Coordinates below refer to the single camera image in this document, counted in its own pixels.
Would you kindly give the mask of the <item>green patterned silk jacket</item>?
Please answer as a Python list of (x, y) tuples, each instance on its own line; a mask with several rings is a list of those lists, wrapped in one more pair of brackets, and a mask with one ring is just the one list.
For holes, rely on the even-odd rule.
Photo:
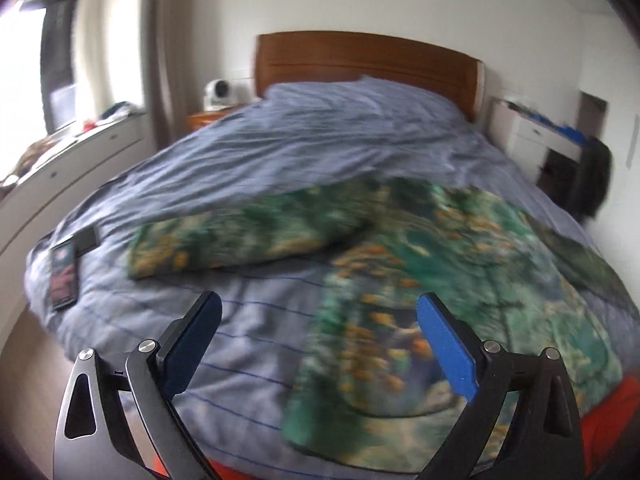
[(420, 470), (463, 408), (416, 319), (424, 292), (478, 336), (534, 354), (560, 350), (582, 411), (623, 376), (588, 296), (638, 307), (593, 250), (479, 188), (356, 178), (259, 197), (234, 209), (147, 223), (132, 278), (218, 269), (336, 247), (283, 433), (348, 466)]

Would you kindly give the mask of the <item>orange fuzzy clothing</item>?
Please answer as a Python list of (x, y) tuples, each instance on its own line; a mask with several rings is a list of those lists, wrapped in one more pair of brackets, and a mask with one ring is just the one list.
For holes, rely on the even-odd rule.
[[(595, 472), (613, 453), (614, 444), (622, 436), (639, 409), (639, 372), (626, 374), (622, 382), (595, 408), (582, 418), (582, 438), (588, 474)], [(225, 463), (209, 460), (221, 479), (414, 479), (416, 474), (382, 474), (382, 472), (342, 468), (329, 472), (330, 464), (318, 460), (319, 468), (304, 474), (265, 465), (251, 464), (235, 457)]]

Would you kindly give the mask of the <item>clothes pile on cabinet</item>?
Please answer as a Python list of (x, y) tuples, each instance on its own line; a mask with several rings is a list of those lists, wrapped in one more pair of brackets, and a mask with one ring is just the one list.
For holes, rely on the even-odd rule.
[(128, 117), (143, 113), (141, 107), (128, 101), (120, 101), (113, 104), (96, 119), (86, 120), (82, 125), (82, 133), (89, 132), (95, 128), (107, 126), (112, 122), (120, 122)]

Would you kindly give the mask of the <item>black smartphone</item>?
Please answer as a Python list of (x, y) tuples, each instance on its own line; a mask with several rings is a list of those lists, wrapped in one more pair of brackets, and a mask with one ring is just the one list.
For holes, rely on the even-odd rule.
[(71, 307), (77, 302), (77, 249), (72, 240), (52, 249), (49, 296), (54, 310)]

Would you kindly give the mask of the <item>white window-side drawer cabinet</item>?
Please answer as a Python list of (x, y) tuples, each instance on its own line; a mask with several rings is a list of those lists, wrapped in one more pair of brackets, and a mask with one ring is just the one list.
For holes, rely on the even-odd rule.
[(1, 247), (7, 248), (47, 206), (76, 184), (94, 191), (154, 151), (148, 114), (83, 134), (23, 179), (1, 201)]

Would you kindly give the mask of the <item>black jacket on chair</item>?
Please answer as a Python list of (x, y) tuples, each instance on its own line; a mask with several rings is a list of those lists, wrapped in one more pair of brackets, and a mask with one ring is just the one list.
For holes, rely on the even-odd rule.
[(578, 222), (596, 216), (608, 195), (613, 156), (598, 138), (590, 136), (582, 147), (582, 156), (567, 193), (564, 209)]

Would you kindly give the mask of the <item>white desk with drawers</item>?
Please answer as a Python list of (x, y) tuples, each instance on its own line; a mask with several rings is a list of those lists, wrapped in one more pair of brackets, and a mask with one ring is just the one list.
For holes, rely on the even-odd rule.
[(491, 105), (487, 129), (489, 141), (506, 154), (524, 176), (536, 182), (550, 154), (579, 162), (582, 148), (561, 133), (536, 122), (503, 101)]

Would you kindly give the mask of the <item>wooden nightstand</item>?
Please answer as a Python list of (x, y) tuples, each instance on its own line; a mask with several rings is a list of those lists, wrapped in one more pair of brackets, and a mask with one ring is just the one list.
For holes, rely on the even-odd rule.
[(208, 110), (207, 112), (199, 112), (188, 117), (188, 125), (191, 132), (195, 132), (214, 122), (218, 122), (245, 107), (245, 104), (223, 108), (222, 110)]

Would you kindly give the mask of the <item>blue checked duvet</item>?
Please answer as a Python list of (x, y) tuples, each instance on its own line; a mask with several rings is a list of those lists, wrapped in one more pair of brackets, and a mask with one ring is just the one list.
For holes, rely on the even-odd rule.
[[(303, 452), (283, 433), (336, 247), (244, 266), (146, 278), (128, 273), (130, 245), (147, 223), (356, 178), (479, 188), (599, 255), (585, 229), (442, 96), (374, 78), (277, 84), (262, 100), (108, 181), (71, 211), (28, 255), (29, 307), (66, 356), (87, 347), (108, 356), (160, 336), (201, 292), (216, 292), (218, 333), (175, 400), (207, 456), (304, 474), (318, 469), (318, 460), (334, 474), (342, 468), (402, 474)], [(77, 249), (78, 299), (54, 310), (51, 252), (66, 240)], [(596, 296), (587, 304), (613, 338), (623, 379), (639, 366), (639, 315)]]

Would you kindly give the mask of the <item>white round fan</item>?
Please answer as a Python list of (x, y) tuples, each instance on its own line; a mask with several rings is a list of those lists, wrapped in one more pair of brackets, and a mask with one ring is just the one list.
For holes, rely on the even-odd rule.
[(219, 112), (234, 107), (235, 104), (236, 99), (230, 81), (214, 79), (206, 84), (203, 93), (204, 112)]

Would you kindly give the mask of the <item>beige curtain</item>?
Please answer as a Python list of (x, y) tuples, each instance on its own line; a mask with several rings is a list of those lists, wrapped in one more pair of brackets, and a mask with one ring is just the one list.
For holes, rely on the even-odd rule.
[(141, 66), (145, 108), (155, 146), (186, 136), (195, 110), (194, 0), (141, 0)]

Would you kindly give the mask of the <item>white wardrobe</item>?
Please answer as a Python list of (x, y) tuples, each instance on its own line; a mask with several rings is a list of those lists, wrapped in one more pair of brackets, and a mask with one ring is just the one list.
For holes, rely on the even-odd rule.
[(608, 103), (600, 138), (614, 158), (591, 233), (606, 258), (630, 266), (639, 253), (639, 48), (615, 16), (585, 14), (582, 26), (579, 89)]

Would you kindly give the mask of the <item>wooden headboard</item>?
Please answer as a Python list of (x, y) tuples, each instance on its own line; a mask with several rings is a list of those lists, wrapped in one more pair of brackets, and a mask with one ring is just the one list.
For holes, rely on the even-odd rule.
[(469, 122), (480, 114), (485, 65), (465, 53), (406, 38), (299, 30), (257, 37), (256, 96), (282, 82), (352, 81), (363, 76), (408, 84), (444, 96)]

